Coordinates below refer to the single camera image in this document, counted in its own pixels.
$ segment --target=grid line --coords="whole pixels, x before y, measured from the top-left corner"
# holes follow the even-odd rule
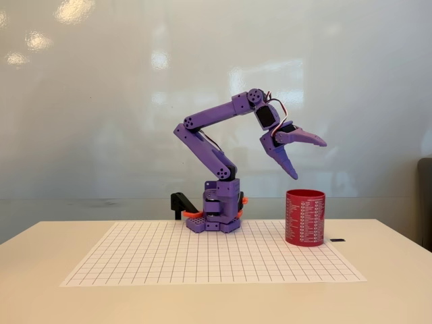
[[[179,221],[117,222],[61,286],[366,281],[327,240],[314,248],[288,244],[284,225],[243,220],[232,233],[195,234]]]

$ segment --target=red cylinder container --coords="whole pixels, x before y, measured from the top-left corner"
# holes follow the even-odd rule
[[[316,190],[286,192],[285,239],[299,246],[318,246],[324,241],[325,194]]]

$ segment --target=purple robotic arm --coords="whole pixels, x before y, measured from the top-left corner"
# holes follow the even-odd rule
[[[266,153],[294,179],[298,176],[285,152],[285,144],[305,142],[326,146],[318,136],[292,125],[292,121],[280,125],[276,109],[269,104],[267,96],[259,89],[237,94],[226,104],[186,117],[184,122],[175,128],[174,134],[218,178],[217,181],[207,181],[205,184],[202,215],[200,214],[199,219],[188,219],[186,222],[194,232],[230,232],[240,226],[238,218],[242,212],[243,193],[240,192],[240,180],[236,179],[237,167],[219,146],[205,135],[202,128],[252,112],[262,129],[267,131],[261,137],[261,144]]]

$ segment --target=cable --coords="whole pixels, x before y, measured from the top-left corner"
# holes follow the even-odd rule
[[[219,145],[217,145],[217,143],[214,141],[214,140],[212,140],[210,137],[208,137],[204,132],[203,132],[203,130],[199,130],[199,132],[202,134],[202,135],[204,135],[206,138],[207,138],[207,140],[209,140],[210,142],[212,142],[218,149],[219,149],[219,151],[222,151],[222,148],[219,146]]]
[[[282,124],[286,121],[286,119],[287,119],[287,117],[288,117],[288,112],[287,112],[287,110],[286,110],[284,104],[283,104],[279,99],[276,99],[276,98],[272,99],[272,98],[271,98],[271,92],[270,92],[270,91],[267,93],[267,95],[269,95],[269,98],[270,98],[270,99],[269,99],[269,100],[266,100],[265,103],[269,103],[270,101],[277,101],[277,102],[281,105],[281,107],[282,107],[282,109],[283,109],[283,112],[285,113],[285,117],[281,120],[281,122],[279,123],[279,125],[277,125],[276,128],[275,128],[274,130],[271,131],[271,137],[274,137],[275,134],[276,134],[276,132],[277,132],[277,130],[280,129],[281,126],[282,126]]]

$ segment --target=white table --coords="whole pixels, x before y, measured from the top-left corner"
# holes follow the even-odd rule
[[[0,323],[432,323],[432,253],[376,220],[327,220],[366,283],[60,288],[113,221],[41,222],[0,245]]]

